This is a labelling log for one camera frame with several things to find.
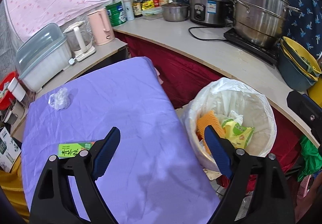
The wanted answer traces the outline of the green wasabi box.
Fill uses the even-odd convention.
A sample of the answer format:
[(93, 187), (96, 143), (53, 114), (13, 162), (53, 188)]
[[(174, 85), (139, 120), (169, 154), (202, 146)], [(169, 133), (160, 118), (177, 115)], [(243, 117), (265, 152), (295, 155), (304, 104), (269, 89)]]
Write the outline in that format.
[(94, 142), (65, 143), (58, 145), (59, 158), (72, 158), (81, 150), (90, 150)]

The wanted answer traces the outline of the green snack bag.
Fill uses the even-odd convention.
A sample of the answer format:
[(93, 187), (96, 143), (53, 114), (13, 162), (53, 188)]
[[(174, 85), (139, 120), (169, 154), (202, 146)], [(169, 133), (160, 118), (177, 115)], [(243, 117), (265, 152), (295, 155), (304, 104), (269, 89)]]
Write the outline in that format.
[(222, 123), (224, 138), (228, 139), (235, 149), (245, 149), (253, 136), (254, 127), (244, 127), (233, 119)]

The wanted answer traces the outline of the orange foam net sleeve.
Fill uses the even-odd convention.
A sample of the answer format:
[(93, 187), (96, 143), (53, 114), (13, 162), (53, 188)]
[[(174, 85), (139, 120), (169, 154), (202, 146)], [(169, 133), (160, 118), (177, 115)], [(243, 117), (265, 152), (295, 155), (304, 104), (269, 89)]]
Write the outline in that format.
[(205, 128), (207, 126), (212, 126), (221, 138), (225, 138), (225, 130), (222, 128), (222, 125), (213, 110), (210, 110), (208, 113), (197, 120), (196, 135), (198, 136), (198, 139), (200, 141), (199, 144), (202, 145), (205, 151), (210, 155), (211, 152), (205, 141)]

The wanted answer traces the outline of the white trash bin bag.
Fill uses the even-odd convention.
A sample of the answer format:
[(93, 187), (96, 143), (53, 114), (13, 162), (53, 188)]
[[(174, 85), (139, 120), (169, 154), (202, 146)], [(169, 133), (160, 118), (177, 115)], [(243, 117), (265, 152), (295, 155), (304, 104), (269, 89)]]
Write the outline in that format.
[(230, 111), (244, 116), (243, 126), (254, 127), (246, 152), (260, 157), (270, 153), (277, 135), (277, 125), (272, 108), (265, 95), (240, 81), (221, 78), (205, 86), (197, 96), (184, 107), (180, 120), (188, 134), (189, 142), (202, 167), (219, 172), (219, 168), (196, 135), (199, 118), (213, 110), (222, 121), (228, 119)]

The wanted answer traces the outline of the cardboard box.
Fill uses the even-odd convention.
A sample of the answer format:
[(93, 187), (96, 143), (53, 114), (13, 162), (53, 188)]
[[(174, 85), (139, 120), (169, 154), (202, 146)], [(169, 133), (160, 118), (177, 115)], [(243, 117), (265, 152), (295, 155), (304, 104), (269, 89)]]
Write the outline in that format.
[(10, 172), (14, 163), (21, 154), (21, 149), (11, 137), (8, 130), (3, 127), (0, 133), (0, 165), (5, 172)]

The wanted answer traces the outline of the purple tablecloth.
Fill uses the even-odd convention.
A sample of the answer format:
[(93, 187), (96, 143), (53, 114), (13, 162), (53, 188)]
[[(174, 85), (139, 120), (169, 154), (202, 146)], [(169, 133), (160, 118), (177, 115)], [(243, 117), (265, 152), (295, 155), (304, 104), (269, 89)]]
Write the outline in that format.
[(120, 144), (96, 184), (119, 223), (207, 223), (219, 204), (151, 60), (131, 58), (65, 85), (70, 106), (44, 94), (29, 106), (22, 141), (26, 202), (62, 143), (93, 142), (116, 127)]

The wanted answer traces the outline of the clear crumpled plastic bag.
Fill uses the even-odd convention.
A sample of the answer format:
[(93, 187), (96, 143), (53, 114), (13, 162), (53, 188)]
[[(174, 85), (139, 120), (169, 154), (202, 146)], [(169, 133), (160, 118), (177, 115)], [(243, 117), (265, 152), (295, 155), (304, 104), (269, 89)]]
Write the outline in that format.
[(60, 88), (58, 92), (49, 96), (48, 104), (56, 111), (70, 106), (69, 92), (67, 88)]

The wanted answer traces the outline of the red plastic basin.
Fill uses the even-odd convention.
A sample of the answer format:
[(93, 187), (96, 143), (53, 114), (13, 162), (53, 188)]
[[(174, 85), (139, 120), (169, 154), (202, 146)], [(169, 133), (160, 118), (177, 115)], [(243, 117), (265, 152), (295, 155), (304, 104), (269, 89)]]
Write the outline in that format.
[(13, 78), (18, 78), (18, 73), (16, 71), (9, 73), (1, 82), (1, 111), (6, 110), (15, 100), (13, 94), (8, 90), (8, 84), (12, 81)]

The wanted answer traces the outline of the white cup container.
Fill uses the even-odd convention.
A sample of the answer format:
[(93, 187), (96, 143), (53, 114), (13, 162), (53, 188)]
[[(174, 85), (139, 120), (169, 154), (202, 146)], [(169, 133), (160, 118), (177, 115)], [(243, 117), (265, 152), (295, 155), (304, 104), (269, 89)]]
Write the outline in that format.
[(14, 77), (8, 85), (8, 90), (12, 93), (12, 95), (21, 102), (26, 96), (26, 91), (19, 83), (18, 79)]

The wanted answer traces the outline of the small steel pot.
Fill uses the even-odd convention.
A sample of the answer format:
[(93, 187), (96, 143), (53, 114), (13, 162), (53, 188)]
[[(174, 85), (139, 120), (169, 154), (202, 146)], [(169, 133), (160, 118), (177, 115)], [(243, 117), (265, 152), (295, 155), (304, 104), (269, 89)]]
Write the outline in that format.
[(187, 20), (189, 5), (182, 2), (171, 2), (161, 6), (162, 15), (165, 21), (182, 22)]

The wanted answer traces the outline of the white glass kettle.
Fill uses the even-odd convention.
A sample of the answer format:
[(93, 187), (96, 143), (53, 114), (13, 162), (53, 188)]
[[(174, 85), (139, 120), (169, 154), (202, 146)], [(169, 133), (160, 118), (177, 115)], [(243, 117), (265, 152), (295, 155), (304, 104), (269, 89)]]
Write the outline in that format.
[(96, 53), (93, 36), (86, 31), (84, 21), (69, 25), (63, 33), (77, 62), (81, 62)]

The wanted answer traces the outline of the pink electric kettle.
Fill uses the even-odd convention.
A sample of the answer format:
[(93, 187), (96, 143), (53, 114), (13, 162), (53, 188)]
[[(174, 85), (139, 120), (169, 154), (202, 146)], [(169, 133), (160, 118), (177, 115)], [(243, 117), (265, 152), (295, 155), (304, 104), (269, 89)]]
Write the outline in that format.
[(88, 20), (96, 45), (105, 45), (115, 38), (107, 11), (104, 8), (88, 14)]

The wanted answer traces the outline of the yellow seasoning packet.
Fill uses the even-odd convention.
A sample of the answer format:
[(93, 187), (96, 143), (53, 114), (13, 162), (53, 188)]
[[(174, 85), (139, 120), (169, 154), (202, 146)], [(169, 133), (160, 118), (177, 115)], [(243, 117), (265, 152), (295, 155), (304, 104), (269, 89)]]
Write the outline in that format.
[(143, 11), (154, 8), (154, 1), (153, 0), (143, 1), (141, 3), (141, 7)]

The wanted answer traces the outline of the dark soy sauce bottle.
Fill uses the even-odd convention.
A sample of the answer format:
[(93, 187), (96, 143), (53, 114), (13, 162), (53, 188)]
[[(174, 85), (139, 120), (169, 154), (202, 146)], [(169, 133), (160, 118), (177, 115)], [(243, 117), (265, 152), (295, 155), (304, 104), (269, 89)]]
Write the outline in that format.
[(142, 8), (140, 0), (132, 0), (132, 6), (134, 11), (134, 17), (139, 18), (142, 17)]

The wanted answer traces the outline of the white thermos bottle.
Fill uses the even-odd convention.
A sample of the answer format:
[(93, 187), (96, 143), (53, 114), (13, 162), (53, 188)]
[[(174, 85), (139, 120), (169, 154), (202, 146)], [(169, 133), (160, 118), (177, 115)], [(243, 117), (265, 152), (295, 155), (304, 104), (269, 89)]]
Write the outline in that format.
[(132, 0), (123, 0), (127, 21), (133, 21), (135, 19), (133, 7), (132, 7)]

